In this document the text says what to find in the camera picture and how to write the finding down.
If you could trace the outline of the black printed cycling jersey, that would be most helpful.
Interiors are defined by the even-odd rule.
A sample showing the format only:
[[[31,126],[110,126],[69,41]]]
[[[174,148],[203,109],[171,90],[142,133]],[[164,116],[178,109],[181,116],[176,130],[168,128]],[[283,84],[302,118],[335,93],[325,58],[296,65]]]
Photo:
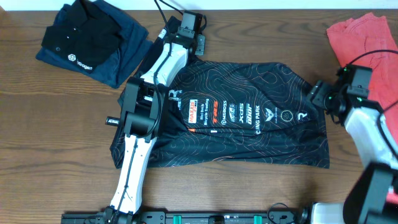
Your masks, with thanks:
[[[161,54],[171,19],[135,75]],[[168,117],[149,156],[151,167],[209,161],[330,165],[325,115],[307,101],[311,85],[282,63],[202,61],[191,56],[169,86]],[[110,147],[122,168],[124,137]]]

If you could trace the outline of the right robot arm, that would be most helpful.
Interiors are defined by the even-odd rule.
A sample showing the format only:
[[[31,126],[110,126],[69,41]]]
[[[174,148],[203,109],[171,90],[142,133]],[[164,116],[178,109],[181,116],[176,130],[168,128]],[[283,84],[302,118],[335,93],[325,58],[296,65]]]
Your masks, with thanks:
[[[353,92],[349,84],[318,81],[307,96],[312,104],[338,117],[354,141],[364,166],[346,200],[314,202],[296,217],[297,223],[397,223],[397,143],[376,101],[366,90]]]

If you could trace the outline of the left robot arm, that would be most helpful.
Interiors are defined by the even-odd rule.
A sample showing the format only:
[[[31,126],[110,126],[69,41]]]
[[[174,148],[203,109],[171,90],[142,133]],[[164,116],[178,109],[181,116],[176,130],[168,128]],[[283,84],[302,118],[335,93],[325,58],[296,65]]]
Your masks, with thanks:
[[[168,117],[169,86],[191,56],[203,55],[200,31],[179,28],[164,34],[161,54],[145,73],[127,81],[118,133],[124,137],[124,158],[118,187],[100,223],[132,223],[142,203],[149,156]]]

